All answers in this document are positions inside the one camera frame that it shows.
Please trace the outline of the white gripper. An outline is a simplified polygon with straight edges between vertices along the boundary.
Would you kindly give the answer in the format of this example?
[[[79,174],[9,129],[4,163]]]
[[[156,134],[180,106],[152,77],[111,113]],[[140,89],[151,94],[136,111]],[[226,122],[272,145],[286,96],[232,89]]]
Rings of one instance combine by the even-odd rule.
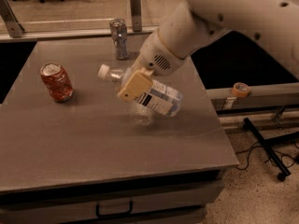
[[[156,29],[143,43],[139,55],[121,79],[117,96],[125,102],[131,102],[153,85],[155,76],[169,76],[177,71],[186,58],[170,51]]]

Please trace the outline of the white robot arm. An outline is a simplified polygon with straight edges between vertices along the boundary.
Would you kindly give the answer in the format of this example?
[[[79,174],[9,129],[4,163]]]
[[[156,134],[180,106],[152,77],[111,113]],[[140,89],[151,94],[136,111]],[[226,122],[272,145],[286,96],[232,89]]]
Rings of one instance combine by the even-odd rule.
[[[299,73],[299,6],[289,0],[184,0],[146,39],[117,95],[132,101],[188,56],[236,31],[291,74]]]

